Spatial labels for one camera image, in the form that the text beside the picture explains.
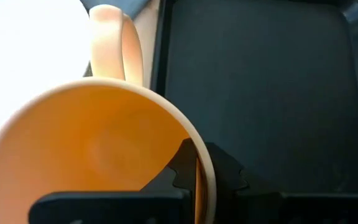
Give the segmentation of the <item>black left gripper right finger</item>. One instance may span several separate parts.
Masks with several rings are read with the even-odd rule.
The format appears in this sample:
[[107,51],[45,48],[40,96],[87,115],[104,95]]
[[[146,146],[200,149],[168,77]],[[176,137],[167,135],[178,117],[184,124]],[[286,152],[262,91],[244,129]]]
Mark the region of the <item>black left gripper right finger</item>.
[[358,223],[358,193],[294,193],[248,171],[214,143],[216,223]]

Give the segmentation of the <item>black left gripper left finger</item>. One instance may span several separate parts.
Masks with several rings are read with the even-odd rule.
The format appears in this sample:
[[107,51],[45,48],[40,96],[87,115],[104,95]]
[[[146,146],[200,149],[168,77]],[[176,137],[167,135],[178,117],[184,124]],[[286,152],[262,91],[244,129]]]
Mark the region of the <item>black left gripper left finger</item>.
[[194,223],[196,148],[188,138],[139,191],[54,192],[29,210],[30,224]]

